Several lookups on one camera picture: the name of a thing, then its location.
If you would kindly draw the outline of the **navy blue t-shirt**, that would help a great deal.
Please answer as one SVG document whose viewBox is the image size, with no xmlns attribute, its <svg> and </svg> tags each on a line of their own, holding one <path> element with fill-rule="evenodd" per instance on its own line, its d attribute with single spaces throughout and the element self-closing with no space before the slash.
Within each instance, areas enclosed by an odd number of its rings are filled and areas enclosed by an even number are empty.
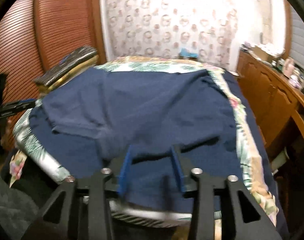
<svg viewBox="0 0 304 240">
<path fill-rule="evenodd" d="M 242 176 L 230 102 L 208 70 L 107 72 L 90 68 L 46 95 L 29 116 L 32 133 L 76 178 L 92 175 L 129 150 L 125 200 L 189 213 L 170 152 L 214 177 Z"/>
</svg>

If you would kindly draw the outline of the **yellow pillow under cloth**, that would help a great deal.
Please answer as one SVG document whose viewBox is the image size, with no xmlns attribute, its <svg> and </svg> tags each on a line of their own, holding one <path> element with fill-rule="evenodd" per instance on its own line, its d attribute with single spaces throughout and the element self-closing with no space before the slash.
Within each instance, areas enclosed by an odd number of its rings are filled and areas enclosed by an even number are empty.
<svg viewBox="0 0 304 240">
<path fill-rule="evenodd" d="M 70 80 L 95 66 L 98 61 L 98 55 L 85 60 L 85 57 L 79 57 L 69 64 L 59 64 L 48 70 L 43 76 L 34 80 L 40 94 L 48 94 L 51 91 L 63 86 Z"/>
</svg>

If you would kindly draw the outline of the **floral bed blanket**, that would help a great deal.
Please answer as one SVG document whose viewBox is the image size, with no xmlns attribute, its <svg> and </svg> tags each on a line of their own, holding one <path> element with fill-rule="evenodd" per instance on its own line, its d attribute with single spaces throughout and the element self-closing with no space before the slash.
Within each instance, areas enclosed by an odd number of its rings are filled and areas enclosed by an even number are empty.
<svg viewBox="0 0 304 240">
<path fill-rule="evenodd" d="M 166 72 L 189 73 L 197 70 L 208 70 L 213 81 L 227 95 L 230 100 L 236 121 L 236 153 L 241 162 L 244 184 L 250 193 L 258 200 L 260 206 L 273 221 L 283 239 L 288 239 L 289 232 L 284 213 L 276 197 L 276 184 L 269 182 L 272 179 L 266 151 L 261 147 L 262 140 L 255 140 L 254 133 L 257 128 L 251 129 L 249 120 L 254 116 L 250 107 L 246 106 L 242 98 L 240 88 L 232 76 L 224 77 L 227 70 L 207 63 L 194 62 L 192 60 L 162 60 L 142 56 L 126 56 L 97 66 L 108 72 Z M 31 157 L 36 164 L 56 182 L 62 182 L 69 172 L 61 166 L 41 145 L 32 133 L 27 110 L 16 122 L 13 128 L 15 145 L 26 156 Z"/>
</svg>

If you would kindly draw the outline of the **patterned dark folded cloth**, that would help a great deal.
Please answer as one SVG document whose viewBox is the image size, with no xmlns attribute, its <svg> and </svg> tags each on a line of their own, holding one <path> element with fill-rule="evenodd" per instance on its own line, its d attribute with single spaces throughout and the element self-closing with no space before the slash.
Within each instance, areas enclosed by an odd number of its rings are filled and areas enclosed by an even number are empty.
<svg viewBox="0 0 304 240">
<path fill-rule="evenodd" d="M 96 56 L 98 56 L 98 52 L 95 48 L 88 45 L 79 47 L 65 56 L 56 66 L 50 68 L 42 76 L 37 77 L 34 83 L 38 86 L 49 87 L 81 63 Z"/>
</svg>

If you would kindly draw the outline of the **wooden louvred wardrobe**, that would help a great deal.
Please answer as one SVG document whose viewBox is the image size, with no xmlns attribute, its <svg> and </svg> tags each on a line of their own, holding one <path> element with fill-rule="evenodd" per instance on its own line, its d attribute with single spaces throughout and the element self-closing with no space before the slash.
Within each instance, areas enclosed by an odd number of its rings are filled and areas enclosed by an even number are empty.
<svg viewBox="0 0 304 240">
<path fill-rule="evenodd" d="M 34 78 L 78 47 L 106 62 L 100 0 L 15 0 L 0 21 L 0 73 L 5 102 L 36 98 Z"/>
</svg>

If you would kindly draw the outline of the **blue box on bed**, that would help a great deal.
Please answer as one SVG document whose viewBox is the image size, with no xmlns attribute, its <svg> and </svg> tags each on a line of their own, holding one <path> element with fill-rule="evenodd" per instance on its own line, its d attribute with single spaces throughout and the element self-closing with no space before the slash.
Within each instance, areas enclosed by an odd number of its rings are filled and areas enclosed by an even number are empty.
<svg viewBox="0 0 304 240">
<path fill-rule="evenodd" d="M 197 60 L 198 59 L 198 54 L 197 53 L 192 53 L 189 50 L 182 48 L 179 53 L 179 58 L 180 59 L 190 59 L 190 60 Z"/>
</svg>

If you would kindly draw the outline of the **wooden sideboard cabinet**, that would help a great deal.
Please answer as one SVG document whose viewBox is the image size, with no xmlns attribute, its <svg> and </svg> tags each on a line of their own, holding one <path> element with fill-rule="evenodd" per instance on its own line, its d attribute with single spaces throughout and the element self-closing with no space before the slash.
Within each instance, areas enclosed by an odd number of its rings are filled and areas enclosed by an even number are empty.
<svg viewBox="0 0 304 240">
<path fill-rule="evenodd" d="M 304 150 L 304 94 L 278 71 L 240 50 L 239 86 L 255 116 L 270 158 L 284 148 Z"/>
</svg>

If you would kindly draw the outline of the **cardboard box on sideboard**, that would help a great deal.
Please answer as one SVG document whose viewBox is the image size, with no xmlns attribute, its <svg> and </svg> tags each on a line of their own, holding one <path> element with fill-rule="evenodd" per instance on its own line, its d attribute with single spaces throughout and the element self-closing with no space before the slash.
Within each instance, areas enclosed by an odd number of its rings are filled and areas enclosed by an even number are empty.
<svg viewBox="0 0 304 240">
<path fill-rule="evenodd" d="M 272 63 L 277 61 L 285 52 L 285 49 L 272 43 L 258 44 L 253 48 L 253 53 L 261 60 Z"/>
</svg>

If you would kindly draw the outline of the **patterned lace curtain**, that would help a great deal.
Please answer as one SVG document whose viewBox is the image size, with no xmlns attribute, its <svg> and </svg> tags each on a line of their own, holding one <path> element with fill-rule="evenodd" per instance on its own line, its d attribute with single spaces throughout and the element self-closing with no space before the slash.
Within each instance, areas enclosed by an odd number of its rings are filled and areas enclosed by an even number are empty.
<svg viewBox="0 0 304 240">
<path fill-rule="evenodd" d="M 238 29 L 232 0 L 105 0 L 114 57 L 174 59 L 185 48 L 228 68 Z"/>
</svg>

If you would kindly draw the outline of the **pink bottle on sideboard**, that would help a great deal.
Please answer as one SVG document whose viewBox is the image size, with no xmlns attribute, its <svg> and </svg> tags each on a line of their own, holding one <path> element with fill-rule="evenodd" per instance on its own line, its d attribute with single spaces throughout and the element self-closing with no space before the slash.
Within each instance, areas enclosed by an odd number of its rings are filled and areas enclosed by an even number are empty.
<svg viewBox="0 0 304 240">
<path fill-rule="evenodd" d="M 287 78 L 290 78 L 291 75 L 293 74 L 293 70 L 294 70 L 294 60 L 289 57 L 286 61 L 285 64 L 283 65 L 283 75 Z"/>
</svg>

